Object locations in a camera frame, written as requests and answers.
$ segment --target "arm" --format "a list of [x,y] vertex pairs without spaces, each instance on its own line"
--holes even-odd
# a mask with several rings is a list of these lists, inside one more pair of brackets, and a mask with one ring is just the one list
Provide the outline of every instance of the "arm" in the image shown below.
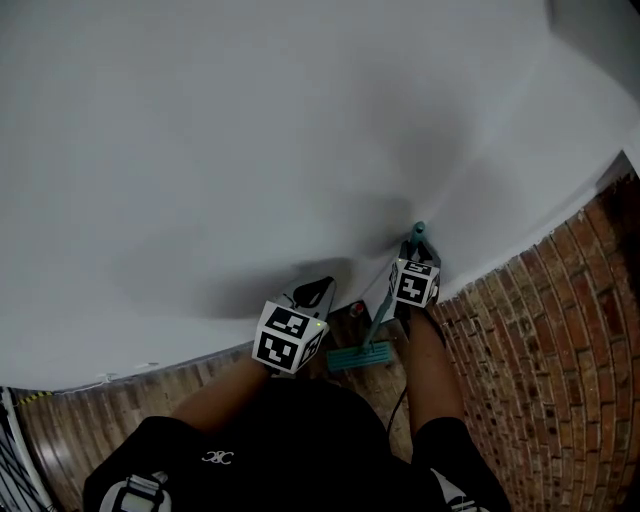
[[458,381],[443,341],[422,311],[411,308],[407,369],[411,435],[428,421],[450,417],[464,421]]
[[232,420],[269,380],[266,367],[247,355],[207,385],[185,398],[171,414],[205,433]]
[[411,308],[407,388],[412,465],[435,474],[452,508],[466,504],[491,512],[510,511],[500,482],[464,424],[462,393],[443,340],[422,311],[415,308]]

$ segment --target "white wall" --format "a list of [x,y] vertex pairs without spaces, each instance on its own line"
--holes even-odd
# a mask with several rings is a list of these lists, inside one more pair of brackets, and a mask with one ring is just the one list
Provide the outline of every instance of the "white wall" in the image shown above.
[[638,120],[625,89],[550,39],[508,121],[426,214],[433,244],[448,255],[443,297],[536,243],[594,197]]
[[[246,342],[264,300],[308,268],[337,273],[346,304],[420,219],[451,288],[575,194],[637,122],[598,73],[576,97],[556,91],[594,72],[555,56],[542,1],[1,9],[11,386]],[[577,128],[570,149],[552,136]]]
[[630,0],[552,0],[554,36],[585,56],[640,102],[640,16]]

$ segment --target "red brick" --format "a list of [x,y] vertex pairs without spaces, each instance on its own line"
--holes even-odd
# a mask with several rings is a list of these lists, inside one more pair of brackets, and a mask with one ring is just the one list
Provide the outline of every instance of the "red brick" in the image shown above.
[[460,301],[459,295],[453,297],[449,302],[449,306],[455,311],[454,320],[463,320],[467,318],[467,314],[462,307],[462,302]]
[[543,419],[534,418],[533,425],[536,429],[536,437],[538,438],[538,443],[544,444],[547,442],[547,426]]
[[565,372],[564,378],[567,383],[567,389],[569,391],[569,403],[571,405],[581,405],[582,391],[580,378],[574,372]]
[[511,340],[511,345],[513,346],[516,356],[527,357],[527,350],[524,346],[524,340],[522,339],[522,336],[520,336],[518,324],[507,324],[507,332],[509,333],[509,339]]
[[536,376],[538,388],[540,389],[540,400],[544,404],[553,404],[553,388],[551,387],[551,378],[548,375]]
[[578,304],[586,322],[596,364],[605,366],[609,364],[609,343],[600,320],[600,311],[594,300],[589,280],[584,273],[580,273],[571,278],[571,284],[576,292]]
[[498,337],[498,342],[500,343],[500,348],[502,349],[502,353],[505,356],[505,360],[507,361],[507,365],[511,370],[512,375],[517,375],[520,373],[520,367],[518,366],[518,361],[516,359],[515,353],[513,351],[513,347],[511,345],[511,341],[509,340],[509,334],[507,333],[507,329],[498,313],[498,310],[494,309],[491,312],[491,319],[496,326],[496,335]]
[[531,282],[537,289],[540,290],[550,285],[547,272],[535,248],[527,249],[520,254],[520,258],[529,271]]
[[523,328],[523,332],[526,332],[524,328],[525,322],[529,322],[529,313],[524,304],[524,300],[522,297],[518,296],[511,302],[511,307],[513,308],[513,314],[516,316],[516,320],[519,321],[520,325]]
[[584,408],[582,406],[571,407],[571,430],[574,458],[575,460],[584,460],[586,445]]
[[568,273],[571,274],[580,270],[583,266],[582,254],[578,250],[569,227],[566,224],[560,224],[551,233],[551,238]]
[[613,374],[611,368],[601,368],[598,370],[598,389],[600,391],[600,401],[603,403],[613,402]]
[[640,402],[633,404],[633,424],[631,428],[631,444],[629,445],[629,462],[637,462],[640,455]]
[[602,291],[610,287],[613,284],[611,271],[602,254],[598,238],[586,215],[583,212],[579,212],[567,221],[567,224],[585,258],[596,291]]
[[600,424],[587,423],[587,451],[597,452],[600,448]]
[[560,444],[563,448],[571,448],[573,446],[573,434],[571,432],[571,423],[561,422],[560,425]]
[[560,357],[562,367],[565,370],[573,370],[575,369],[573,345],[569,339],[567,328],[564,323],[564,316],[562,315],[562,311],[560,311],[555,295],[551,290],[547,289],[540,293],[540,298],[542,299],[545,311],[547,312],[547,317],[551,325],[551,332],[553,332],[553,336],[555,338],[558,356]]
[[600,420],[600,400],[598,398],[598,374],[593,364],[593,356],[590,351],[580,352],[578,355],[580,365],[580,377],[587,410],[588,421]]
[[529,273],[522,263],[522,260],[519,257],[512,258],[508,263],[508,267],[509,270],[511,270],[511,275],[515,279],[518,288],[520,289],[520,295],[529,310],[529,314],[533,318],[542,314],[542,303],[538,298],[538,293],[529,278]]
[[615,370],[617,389],[630,387],[630,366],[627,344],[624,341],[612,343],[611,352],[613,353],[613,368]]
[[609,221],[609,217],[604,208],[604,198],[599,196],[594,201],[589,202],[584,208],[593,230],[596,232],[600,244],[605,253],[610,253],[617,248],[618,241]]
[[584,475],[584,492],[593,494],[596,490],[596,478],[598,477],[598,454],[587,453],[587,463]]
[[531,358],[534,370],[537,373],[546,373],[548,371],[547,362],[544,358],[544,354],[540,350],[537,338],[535,336],[527,338],[525,340],[525,345],[527,346],[527,355]]
[[549,377],[551,378],[551,387],[553,389],[553,397],[556,402],[556,412],[560,421],[570,421],[571,413],[569,409],[569,400],[565,390],[564,375],[562,366],[557,357],[547,358],[547,367],[549,368]]
[[502,348],[500,347],[496,331],[485,333],[484,338],[489,350],[491,351],[491,357],[496,361],[496,363],[503,362],[505,359],[503,357]]
[[491,317],[487,312],[487,308],[482,302],[482,298],[480,297],[480,293],[474,286],[474,284],[470,284],[465,288],[467,300],[475,313],[478,315],[478,320],[480,321],[480,325],[482,329],[485,331],[490,331],[494,328],[493,322],[491,321]]
[[629,446],[629,436],[631,435],[631,423],[628,421],[616,421],[616,442],[614,449],[624,451]]
[[498,279],[502,284],[502,289],[507,295],[507,298],[511,302],[513,302],[520,296],[520,293],[518,292],[518,288],[516,287],[513,277],[511,277],[511,273],[509,272],[509,267],[504,266],[499,268],[497,270],[497,274],[498,274]]
[[549,322],[545,316],[540,316],[534,321],[536,329],[536,336],[538,338],[538,345],[540,346],[544,354],[553,354],[556,351],[556,346],[553,341],[551,329],[549,328]]
[[613,404],[605,404],[602,406],[601,413],[602,448],[600,450],[600,460],[610,461],[613,457],[615,441],[615,406]]
[[620,482],[620,485],[622,485],[623,487],[629,487],[631,485],[635,469],[636,467],[632,464],[627,464],[625,466],[622,473],[622,482]]
[[580,510],[582,510],[583,512],[588,512],[589,510],[591,510],[591,504],[593,502],[593,495],[591,494],[587,494],[587,484],[585,483],[585,489],[583,490],[583,495],[582,495],[582,505],[580,505]]
[[582,315],[576,307],[565,309],[564,317],[571,336],[571,343],[577,350],[585,349],[589,346],[587,334],[582,323]]
[[564,490],[562,491],[562,512],[569,512],[571,501],[573,499],[573,492]]
[[507,299],[504,291],[502,290],[502,286],[500,286],[500,280],[498,279],[498,272],[489,272],[486,276],[484,276],[484,283],[487,285],[489,292],[491,293],[491,297],[493,298],[493,302],[495,303],[498,311],[500,311],[500,315],[504,319],[506,323],[512,322],[514,319],[513,309],[511,308],[511,304]]
[[562,450],[562,487],[570,488],[573,484],[573,450]]
[[628,420],[631,418],[631,389],[620,387],[616,389],[616,419]]
[[574,302],[573,290],[569,284],[562,260],[549,237],[544,238],[537,246],[540,259],[549,273],[551,285],[555,288],[560,303],[563,306],[571,305]]
[[618,301],[612,292],[606,292],[598,297],[600,303],[600,310],[604,317],[605,324],[607,325],[607,331],[611,338],[618,336],[624,336],[624,327],[622,325],[622,319],[620,317],[620,311],[618,309]]
[[624,452],[614,452],[613,461],[611,462],[611,481],[614,486],[620,484],[622,479],[622,472],[624,471],[625,454]]
[[620,296],[622,310],[627,324],[627,333],[631,345],[631,353],[640,356],[640,308],[635,294],[631,290],[629,270],[624,256],[616,252],[609,256],[609,264],[613,272],[616,288]]
[[596,485],[606,486],[609,483],[611,473],[611,463],[601,462],[598,468],[598,481]]
[[471,318],[477,315],[476,310],[471,305],[471,302],[469,301],[467,294],[464,291],[458,294],[458,298],[460,299],[460,303],[462,304],[462,308],[464,309],[464,313],[466,316]]
[[580,510],[582,506],[582,496],[584,495],[584,482],[574,482],[573,496],[571,497],[571,509]]
[[476,290],[478,290],[478,294],[480,295],[480,298],[482,299],[482,302],[484,303],[485,307],[488,310],[493,309],[494,307],[496,307],[495,303],[493,302],[493,298],[491,297],[491,293],[489,292],[489,288],[487,288],[487,285],[485,284],[485,282],[482,279],[478,279],[475,283],[474,283]]
[[549,443],[549,454],[551,455],[552,463],[555,457],[560,457],[562,454],[559,430],[560,429],[558,423],[555,421],[555,418],[547,420],[547,431],[549,432],[549,436],[547,437],[547,439]]
[[573,479],[579,482],[584,481],[585,460],[573,462]]
[[604,500],[607,496],[606,487],[596,487],[596,490],[593,494],[593,503],[591,505],[591,510],[594,512],[597,510],[605,510],[604,508]]

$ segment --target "mop handle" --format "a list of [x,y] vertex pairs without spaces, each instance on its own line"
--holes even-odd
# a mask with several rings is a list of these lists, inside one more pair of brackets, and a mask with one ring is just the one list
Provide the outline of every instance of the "mop handle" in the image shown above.
[[[427,244],[427,239],[424,237],[424,222],[416,222],[413,225],[413,229],[411,230],[411,236],[409,237],[408,244],[403,243],[400,246],[400,253],[398,254],[398,258],[402,258],[408,260],[411,255],[413,255],[418,249],[418,245],[423,243],[425,247],[429,247]],[[384,315],[387,314],[387,310],[391,306],[393,302],[393,296],[391,295],[391,290],[387,291],[387,296],[380,304],[378,308],[378,312],[376,316],[373,318],[373,322],[371,323],[371,327],[367,331],[367,335],[364,338],[364,342],[362,343],[362,351],[367,351],[371,348],[371,343],[373,342],[373,337],[378,331],[378,327],[380,327],[380,323],[384,318]]]

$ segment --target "printed logo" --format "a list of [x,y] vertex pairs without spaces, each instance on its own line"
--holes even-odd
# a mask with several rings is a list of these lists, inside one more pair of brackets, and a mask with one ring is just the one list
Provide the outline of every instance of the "printed logo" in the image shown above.
[[233,457],[233,452],[207,452],[205,457],[202,457],[204,462],[211,462],[212,464],[222,464],[223,466],[228,466],[231,464],[231,457]]

